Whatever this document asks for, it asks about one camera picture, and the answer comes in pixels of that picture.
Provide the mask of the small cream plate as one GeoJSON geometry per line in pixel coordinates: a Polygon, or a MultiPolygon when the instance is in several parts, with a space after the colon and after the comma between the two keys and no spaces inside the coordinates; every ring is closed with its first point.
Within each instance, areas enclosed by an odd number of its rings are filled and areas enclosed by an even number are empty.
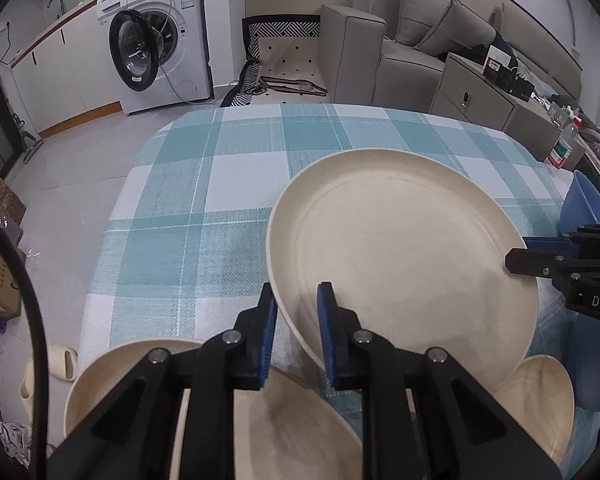
{"type": "Polygon", "coordinates": [[[530,356],[498,388],[494,398],[560,465],[574,419],[573,388],[562,363],[546,354],[530,356]]]}

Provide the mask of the large cream plate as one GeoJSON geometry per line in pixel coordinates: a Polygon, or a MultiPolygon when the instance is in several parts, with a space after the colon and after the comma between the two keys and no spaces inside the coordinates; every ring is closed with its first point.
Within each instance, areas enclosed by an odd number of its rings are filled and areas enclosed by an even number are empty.
{"type": "Polygon", "coordinates": [[[323,359],[316,293],[396,347],[449,351],[497,389],[532,341],[538,285],[506,270],[524,244],[495,200],[455,170],[416,154],[363,148],[300,171],[272,210],[268,277],[302,349],[323,359]]]}

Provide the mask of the blue bowl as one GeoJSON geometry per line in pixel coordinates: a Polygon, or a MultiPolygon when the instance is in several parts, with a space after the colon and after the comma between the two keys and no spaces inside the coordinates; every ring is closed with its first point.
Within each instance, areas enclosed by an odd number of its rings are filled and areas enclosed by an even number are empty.
{"type": "Polygon", "coordinates": [[[558,230],[562,235],[576,232],[579,226],[600,224],[600,192],[579,170],[573,179],[562,204],[558,230]]]}

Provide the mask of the white kitchen cabinet counter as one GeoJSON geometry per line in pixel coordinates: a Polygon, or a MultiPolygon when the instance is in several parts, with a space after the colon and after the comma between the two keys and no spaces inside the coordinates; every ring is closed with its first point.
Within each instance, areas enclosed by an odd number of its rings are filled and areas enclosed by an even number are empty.
{"type": "Polygon", "coordinates": [[[15,112],[42,138],[122,111],[94,0],[50,24],[41,0],[10,0],[0,14],[0,77],[15,112]]]}

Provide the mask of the cream slipper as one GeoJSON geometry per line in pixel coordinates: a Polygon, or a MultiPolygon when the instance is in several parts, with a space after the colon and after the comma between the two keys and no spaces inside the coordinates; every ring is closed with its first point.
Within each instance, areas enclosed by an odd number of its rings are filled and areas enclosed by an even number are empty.
{"type": "MultiPolygon", "coordinates": [[[[65,344],[51,344],[47,348],[50,376],[63,382],[74,382],[78,376],[78,354],[65,344]]],[[[34,367],[29,360],[24,368],[19,395],[29,419],[33,418],[34,367]]]]}

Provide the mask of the grey side cabinet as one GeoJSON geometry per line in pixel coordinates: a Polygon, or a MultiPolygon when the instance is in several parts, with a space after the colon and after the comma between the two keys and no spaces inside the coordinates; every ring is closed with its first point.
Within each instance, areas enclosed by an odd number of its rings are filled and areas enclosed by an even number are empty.
{"type": "Polygon", "coordinates": [[[481,66],[451,53],[429,114],[500,130],[542,162],[560,130],[537,102],[517,99],[482,76],[481,66]]]}

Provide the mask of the black box on cabinet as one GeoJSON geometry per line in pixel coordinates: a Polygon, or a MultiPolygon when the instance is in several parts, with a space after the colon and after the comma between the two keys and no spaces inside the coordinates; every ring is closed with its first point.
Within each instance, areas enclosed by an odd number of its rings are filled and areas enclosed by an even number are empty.
{"type": "Polygon", "coordinates": [[[510,66],[512,57],[498,47],[490,46],[482,68],[482,76],[505,93],[528,102],[534,85],[518,74],[518,67],[510,66]]]}

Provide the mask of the teal plaid tablecloth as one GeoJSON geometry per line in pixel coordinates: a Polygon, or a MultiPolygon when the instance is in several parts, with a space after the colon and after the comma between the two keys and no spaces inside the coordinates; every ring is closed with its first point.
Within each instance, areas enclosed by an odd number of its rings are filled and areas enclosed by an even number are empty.
{"type": "Polygon", "coordinates": [[[265,232],[284,186],[311,162],[392,148],[464,174],[524,235],[552,235],[571,182],[498,130],[438,115],[340,104],[190,112],[150,138],[107,224],[83,315],[84,379],[72,428],[150,344],[188,349],[253,306],[265,232]]]}

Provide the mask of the grey cushion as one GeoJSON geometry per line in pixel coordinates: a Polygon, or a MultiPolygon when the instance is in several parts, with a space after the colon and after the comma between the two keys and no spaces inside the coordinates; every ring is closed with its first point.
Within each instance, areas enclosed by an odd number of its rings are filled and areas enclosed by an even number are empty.
{"type": "Polygon", "coordinates": [[[496,30],[460,0],[450,0],[441,18],[416,44],[416,49],[438,58],[442,54],[460,53],[476,47],[489,47],[496,30]]]}

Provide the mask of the grey sofa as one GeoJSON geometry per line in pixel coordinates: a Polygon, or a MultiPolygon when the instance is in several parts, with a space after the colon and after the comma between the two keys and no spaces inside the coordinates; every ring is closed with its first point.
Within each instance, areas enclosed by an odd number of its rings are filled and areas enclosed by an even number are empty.
{"type": "MultiPolygon", "coordinates": [[[[429,110],[451,53],[435,58],[416,44],[449,2],[349,0],[322,6],[317,66],[332,102],[429,110]]],[[[490,46],[510,55],[542,96],[580,98],[581,67],[547,29],[509,0],[490,2],[488,10],[487,16],[473,11],[496,30],[490,46]]],[[[489,47],[455,54],[482,64],[489,47]]]]}

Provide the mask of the black patterned floor chair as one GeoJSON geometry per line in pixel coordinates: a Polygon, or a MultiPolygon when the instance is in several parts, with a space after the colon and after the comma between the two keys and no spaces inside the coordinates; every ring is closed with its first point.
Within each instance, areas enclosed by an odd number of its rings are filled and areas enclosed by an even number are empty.
{"type": "Polygon", "coordinates": [[[246,62],[222,107],[328,103],[317,66],[321,18],[316,14],[263,14],[242,20],[246,62]]]}

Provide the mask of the white washing machine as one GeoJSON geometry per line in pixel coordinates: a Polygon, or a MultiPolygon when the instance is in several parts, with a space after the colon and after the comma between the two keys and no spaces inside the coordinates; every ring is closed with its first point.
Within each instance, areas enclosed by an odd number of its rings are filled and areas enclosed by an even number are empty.
{"type": "Polygon", "coordinates": [[[213,96],[204,0],[97,0],[122,112],[213,96]]]}

